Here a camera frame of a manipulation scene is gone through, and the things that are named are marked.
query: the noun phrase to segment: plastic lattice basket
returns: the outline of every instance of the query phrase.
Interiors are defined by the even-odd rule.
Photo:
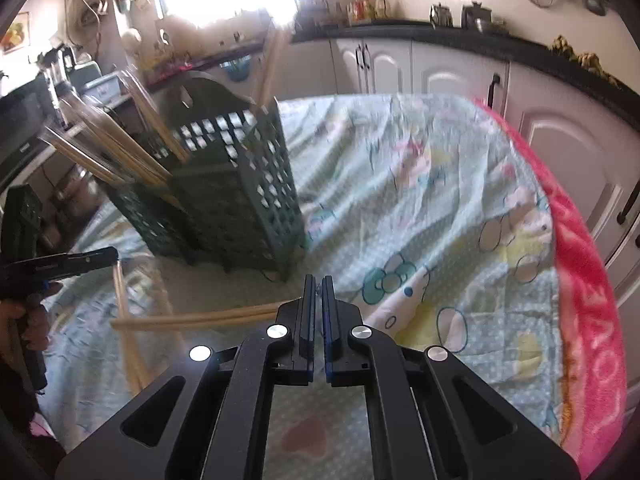
[[[104,182],[100,185],[153,254],[183,257],[190,264],[195,261],[200,243],[183,211],[140,184],[118,188]]]
[[[278,107],[257,117],[249,107],[207,74],[186,73],[169,88],[161,112],[193,153],[169,186],[207,257],[285,280],[302,215]]]

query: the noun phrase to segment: human hand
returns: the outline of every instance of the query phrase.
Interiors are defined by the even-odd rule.
[[[0,301],[0,357],[11,368],[15,368],[15,357],[9,336],[9,320],[20,319],[28,312],[28,327],[22,334],[22,339],[28,342],[27,348],[29,350],[46,350],[49,345],[49,319],[47,318],[47,311],[40,302],[44,298],[59,293],[61,288],[62,283],[54,282],[50,284],[49,289],[42,293],[31,294],[25,301]],[[37,306],[28,308],[31,304],[36,304]]]

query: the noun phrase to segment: hanging ladle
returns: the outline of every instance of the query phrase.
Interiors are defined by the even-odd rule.
[[[590,10],[598,16],[604,16],[607,13],[607,9],[604,8],[602,0],[582,0],[584,7]]]

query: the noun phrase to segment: black countertop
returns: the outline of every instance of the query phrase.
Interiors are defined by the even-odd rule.
[[[556,77],[574,86],[584,94],[606,106],[617,116],[640,132],[640,95],[626,85],[618,88],[604,79],[581,68],[577,63],[565,60],[549,51],[545,45],[521,40],[513,36],[481,34],[457,27],[433,28],[427,22],[413,20],[391,20],[385,23],[357,25],[348,28],[333,28],[298,33],[293,43],[320,40],[323,38],[385,38],[411,40],[466,50],[501,61],[517,62],[540,72]],[[206,70],[231,59],[255,54],[262,50],[258,41],[206,57],[194,63],[194,70]],[[149,91],[157,91],[172,82],[173,78],[155,83]]]

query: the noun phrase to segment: cartoon print fabric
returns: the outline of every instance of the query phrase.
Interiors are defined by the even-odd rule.
[[[557,438],[564,419],[556,231],[545,193],[500,125],[446,95],[329,96],[281,103],[280,113],[306,230],[289,281],[150,258],[175,313],[288,300],[300,294],[305,273],[330,274],[338,298],[357,304],[366,323],[406,346],[456,352]],[[81,250],[105,245],[109,222],[122,221],[107,208]],[[133,230],[116,246],[125,258],[141,251]],[[150,313],[153,291],[135,269],[127,275],[137,280],[130,303]],[[68,448],[127,400],[119,351],[91,350],[118,346],[109,279],[99,291],[108,306],[96,286],[76,282],[54,306],[72,305],[76,315],[47,358],[50,376],[67,380],[50,380],[42,403]],[[222,349],[254,329],[184,336]],[[318,320],[317,344],[320,330]],[[178,355],[155,334],[139,341],[154,362]],[[274,393],[264,478],[371,478],[362,390],[328,387],[321,345],[316,350],[312,385]]]

